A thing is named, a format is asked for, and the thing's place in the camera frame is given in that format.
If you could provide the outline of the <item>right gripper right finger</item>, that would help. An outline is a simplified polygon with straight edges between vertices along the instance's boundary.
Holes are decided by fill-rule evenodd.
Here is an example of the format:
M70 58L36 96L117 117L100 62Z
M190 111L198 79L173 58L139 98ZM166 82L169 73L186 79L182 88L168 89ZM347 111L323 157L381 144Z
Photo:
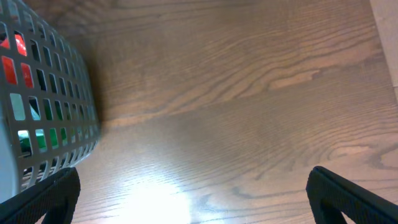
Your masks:
M306 186L316 223L397 223L397 205L321 167L314 167Z

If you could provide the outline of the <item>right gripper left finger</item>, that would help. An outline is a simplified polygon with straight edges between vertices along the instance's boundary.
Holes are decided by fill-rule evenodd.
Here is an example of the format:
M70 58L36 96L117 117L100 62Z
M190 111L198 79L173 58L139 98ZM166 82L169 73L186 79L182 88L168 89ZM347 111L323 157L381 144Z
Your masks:
M71 223L79 195L77 170L62 169L1 203L1 223Z

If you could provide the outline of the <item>green Nescafe coffee bag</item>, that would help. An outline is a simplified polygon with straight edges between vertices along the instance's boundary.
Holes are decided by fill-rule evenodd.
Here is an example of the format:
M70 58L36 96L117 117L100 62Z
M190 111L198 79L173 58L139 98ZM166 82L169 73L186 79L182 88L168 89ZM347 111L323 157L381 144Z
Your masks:
M68 129L56 122L64 121L59 101L18 93L9 95L12 119L17 123L21 157L45 154L69 145Z

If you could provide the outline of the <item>orange spaghetti packet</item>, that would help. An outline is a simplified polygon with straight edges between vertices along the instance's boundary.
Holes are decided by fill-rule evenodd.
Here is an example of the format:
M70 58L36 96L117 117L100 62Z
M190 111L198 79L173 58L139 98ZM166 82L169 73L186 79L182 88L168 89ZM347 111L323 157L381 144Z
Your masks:
M14 32L14 42L16 44L17 53L21 56L27 57L27 50L24 38L18 31ZM24 62L19 62L8 56L1 56L1 63L3 67L4 77L8 84L17 85L19 83L17 77L17 67L20 67L21 78L27 88L33 89L34 81L30 65Z

